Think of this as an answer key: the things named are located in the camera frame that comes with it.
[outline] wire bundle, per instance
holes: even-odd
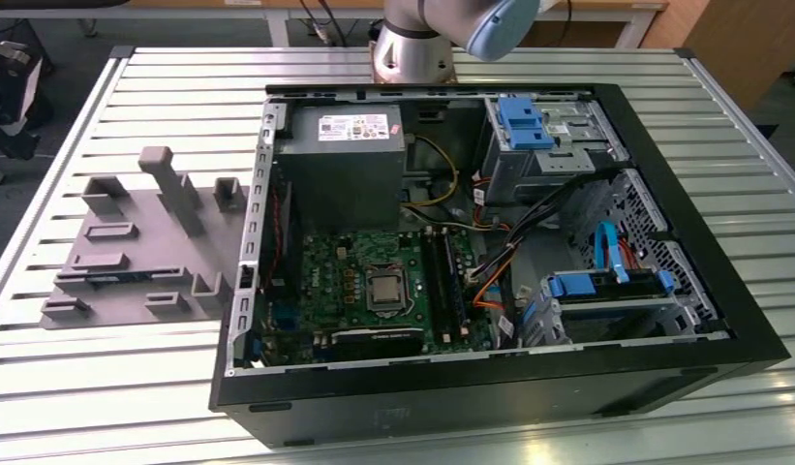
[[[603,169],[589,174],[580,174],[575,176],[561,187],[555,189],[535,205],[531,206],[525,214],[523,215],[517,224],[511,228],[503,241],[503,247],[499,252],[472,271],[472,277],[477,277],[488,272],[495,266],[496,269],[488,277],[485,284],[480,291],[475,295],[472,304],[477,307],[499,308],[503,307],[491,302],[483,302],[481,298],[488,291],[492,283],[500,278],[503,272],[512,264],[512,258],[517,252],[527,233],[537,227],[537,225],[552,217],[559,209],[561,208],[565,200],[576,189],[593,181],[600,181],[615,177],[620,171],[627,168],[623,164],[616,164],[615,167]]]

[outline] floor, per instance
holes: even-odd
[[[367,22],[341,20],[349,34],[349,45],[367,44]],[[148,47],[269,47],[268,28],[263,21],[236,20],[101,20],[99,37],[85,39],[73,20],[33,20],[55,73],[43,81],[43,92],[55,107],[53,120],[37,131],[41,137],[39,156],[28,161],[0,157],[0,171],[7,179],[0,185],[0,254],[7,246],[37,185],[65,138],[83,102],[99,77],[108,53],[115,45]],[[288,25],[293,47],[319,47],[296,21]],[[795,87],[785,79],[771,90],[759,108],[751,113],[756,124],[777,124],[772,142],[795,169]]]
[[[101,20],[99,36],[85,39],[75,20],[32,20],[56,71],[41,84],[44,95],[55,107],[55,119],[37,130],[41,137],[35,159],[13,161],[0,156],[0,171],[7,179],[0,185],[0,254],[63,140],[69,125],[96,82],[107,56],[116,45],[148,47],[269,47],[268,26],[260,20]],[[367,21],[340,20],[351,35],[349,45],[368,43]],[[320,47],[317,37],[297,21],[289,21],[291,46]],[[192,36],[177,31],[192,31]]]

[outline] red cable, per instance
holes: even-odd
[[[276,196],[276,190],[271,190],[271,200],[272,200],[272,235],[273,235],[273,243],[275,243],[275,252],[272,255],[272,264],[271,270],[268,271],[268,279],[265,279],[265,289],[271,286],[272,282],[272,274],[276,271],[276,267],[279,265],[279,259],[281,258],[281,225],[279,223],[279,197]]]

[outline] black cable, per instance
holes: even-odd
[[[572,0],[565,0],[565,22],[564,22],[564,30],[561,31],[561,36],[552,42],[549,42],[544,47],[557,46],[560,47],[564,43],[565,35],[568,34],[568,28],[572,25]]]
[[[316,22],[316,18],[313,17],[313,13],[311,13],[311,8],[305,5],[305,0],[299,0],[299,4],[303,6],[303,10],[305,10],[305,14],[311,18],[311,21]]]
[[[580,174],[567,181],[561,187],[555,189],[540,201],[531,206],[528,211],[523,214],[517,224],[509,230],[505,240],[503,241],[503,249],[495,256],[472,271],[472,276],[479,276],[485,273],[495,265],[501,264],[517,250],[517,246],[523,242],[525,233],[535,228],[543,221],[555,215],[564,201],[568,200],[572,192],[581,186],[593,181],[615,177],[625,168],[631,168],[629,162],[615,163],[611,168],[605,168],[589,174]]]
[[[25,22],[25,19],[16,19],[11,26],[4,27],[0,29],[0,34],[4,32],[15,31],[16,27],[19,27]]]
[[[336,17],[333,17],[333,12],[331,11],[331,7],[328,7],[328,3],[325,2],[325,0],[317,0],[317,2],[319,5],[321,5],[324,12],[328,14],[328,17],[331,18],[331,22],[333,23],[333,29],[336,29],[336,33],[340,36],[340,44],[343,45],[343,47],[348,47],[348,41],[345,40],[345,34],[343,34],[343,28],[340,27],[339,22],[336,22]]]
[[[355,32],[357,24],[359,24],[359,19],[355,19],[355,23],[351,25],[351,29],[348,29],[348,32],[345,33],[345,38],[351,37],[351,33]]]

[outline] metal workbench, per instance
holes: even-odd
[[[795,174],[699,63],[671,51],[519,50],[496,64],[457,53],[456,63],[463,82],[623,86],[793,358],[640,417],[269,455],[207,410],[217,322],[47,331],[39,310],[88,176],[153,188],[136,154],[157,144],[195,186],[248,183],[264,85],[367,82],[367,51],[140,48],[105,65],[0,260],[1,460],[795,463]]]

